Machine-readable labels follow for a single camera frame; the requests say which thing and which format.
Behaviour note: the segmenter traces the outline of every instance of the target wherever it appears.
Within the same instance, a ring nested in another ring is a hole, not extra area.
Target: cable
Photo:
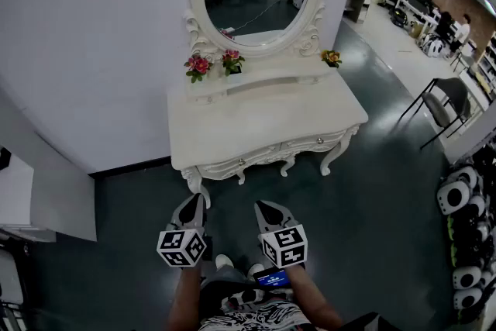
[[[248,26],[250,23],[258,20],[261,16],[263,16],[266,12],[269,11],[269,9],[272,7],[272,6],[275,6],[277,3],[279,3],[281,0],[277,0],[275,3],[271,4],[269,7],[267,7],[265,10],[263,10],[258,16],[256,16],[254,19],[252,19],[251,21],[248,21],[245,25],[243,26],[240,26],[239,28],[235,28],[234,29],[234,32],[237,31],[237,30],[240,30],[242,28],[245,28],[246,26]]]

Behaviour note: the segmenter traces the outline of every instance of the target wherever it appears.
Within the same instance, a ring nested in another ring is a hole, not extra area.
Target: white vanity table
[[[185,90],[168,96],[172,166],[191,191],[210,207],[202,178],[237,175],[243,184],[246,168],[277,161],[287,177],[296,155],[309,151],[327,152],[321,172],[329,175],[329,163],[368,116],[339,72],[320,60],[321,0],[306,0],[280,36],[259,46],[220,34],[203,0],[191,6],[185,15],[191,52],[215,62],[201,84],[187,81]],[[246,58],[242,74],[221,75],[225,49]]]

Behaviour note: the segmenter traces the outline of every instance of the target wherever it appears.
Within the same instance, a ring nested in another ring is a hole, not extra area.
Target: carved table leg
[[[286,171],[295,165],[295,156],[290,156],[284,159],[284,161],[286,162],[286,164],[281,168],[281,175],[283,177],[287,177],[288,173]]]
[[[320,164],[320,172],[325,177],[331,174],[331,170],[329,169],[329,163],[334,161],[339,156],[341,156],[348,146],[350,145],[351,137],[354,136],[358,132],[358,126],[353,127],[346,131],[345,135],[339,143],[324,157],[324,160]]]
[[[239,177],[238,184],[242,185],[245,183],[245,173],[244,170],[240,170],[236,173],[236,175]]]
[[[189,190],[192,193],[201,193],[205,198],[207,209],[210,209],[210,195],[205,187],[202,185],[202,176],[196,167],[189,167],[181,171],[183,178],[188,182]]]

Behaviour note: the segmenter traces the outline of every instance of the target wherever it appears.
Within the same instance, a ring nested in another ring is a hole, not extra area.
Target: sneaker
[[[258,273],[258,272],[261,272],[261,271],[265,271],[265,267],[262,265],[262,264],[254,264],[250,270],[248,271],[248,274],[246,275],[246,277],[248,278],[248,280],[250,281],[255,281],[255,278],[253,277],[253,275],[255,273]]]
[[[221,253],[215,257],[215,266],[217,267],[217,270],[219,270],[223,266],[234,267],[234,264],[227,255]]]

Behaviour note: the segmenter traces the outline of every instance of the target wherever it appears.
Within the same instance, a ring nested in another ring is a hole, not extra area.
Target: smartphone
[[[263,285],[264,287],[283,288],[291,286],[288,275],[284,269],[279,269],[278,267],[272,267],[271,269],[255,273],[253,277],[257,284]]]

